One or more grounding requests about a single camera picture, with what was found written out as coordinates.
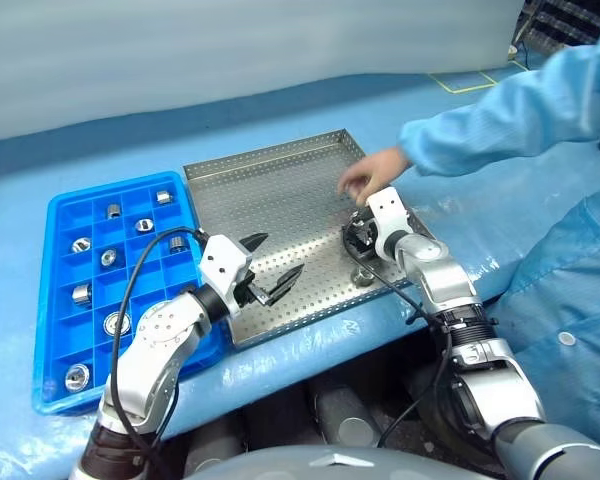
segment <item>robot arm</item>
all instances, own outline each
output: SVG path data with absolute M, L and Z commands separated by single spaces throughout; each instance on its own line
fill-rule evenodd
M 234 243 L 224 235 L 198 231 L 204 248 L 200 271 L 204 285 L 150 308 L 138 323 L 135 338 L 118 362 L 118 395 L 135 431 L 151 444 L 174 401 L 178 374 L 212 324 L 240 315 L 254 301 L 273 305 L 295 284 L 299 265 L 269 292 L 253 284 L 251 253 L 266 239 L 256 234 Z M 142 478 L 146 458 L 136 449 L 116 413 L 111 376 L 98 407 L 97 421 L 72 479 Z
M 373 241 L 366 243 L 398 264 L 418 288 L 423 310 L 436 320 L 434 331 L 451 336 L 446 386 L 459 433 L 491 449 L 512 478 L 585 478 L 594 471 L 600 478 L 600 445 L 545 423 L 535 390 L 447 246 L 415 232 L 394 188 L 370 196 L 368 204 L 374 225 L 367 222 Z

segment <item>hand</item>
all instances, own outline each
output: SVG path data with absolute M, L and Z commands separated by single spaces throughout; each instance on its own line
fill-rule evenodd
M 369 195 L 383 189 L 411 166 L 398 147 L 382 150 L 352 165 L 338 180 L 338 193 L 347 193 L 360 207 Z

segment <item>sleeve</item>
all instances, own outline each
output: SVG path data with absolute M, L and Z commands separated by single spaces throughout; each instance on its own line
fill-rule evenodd
M 476 104 L 404 125 L 399 146 L 423 175 L 464 175 L 488 163 L 600 138 L 600 41 L 553 55 Z

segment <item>stainless steel tray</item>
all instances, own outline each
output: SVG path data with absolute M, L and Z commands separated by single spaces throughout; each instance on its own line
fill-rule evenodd
M 209 233 L 234 240 L 269 233 L 254 254 L 258 285 L 269 289 L 287 269 L 305 265 L 278 304 L 249 305 L 230 322 L 236 346 L 261 342 L 386 290 L 377 281 L 365 288 L 351 283 L 355 264 L 341 242 L 341 227 L 355 204 L 336 194 L 336 182 L 363 156 L 349 133 L 338 130 L 185 167 L 196 215 Z M 391 281 L 402 278 L 397 267 L 373 265 Z

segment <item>blue plastic sheet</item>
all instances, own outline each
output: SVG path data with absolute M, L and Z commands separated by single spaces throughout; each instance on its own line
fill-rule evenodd
M 0 141 L 0 478 L 66 478 L 94 420 L 40 416 L 31 407 L 44 224 L 54 195 L 339 128 L 373 152 L 393 145 L 405 120 L 481 94 L 452 95 L 426 76 L 356 76 Z M 600 152 L 594 144 L 564 144 L 464 177 L 412 171 L 396 186 L 486 299 L 506 289 L 520 259 L 556 221 L 600 190 Z M 385 296 L 233 354 L 182 382 L 167 435 L 405 335 L 408 315 Z

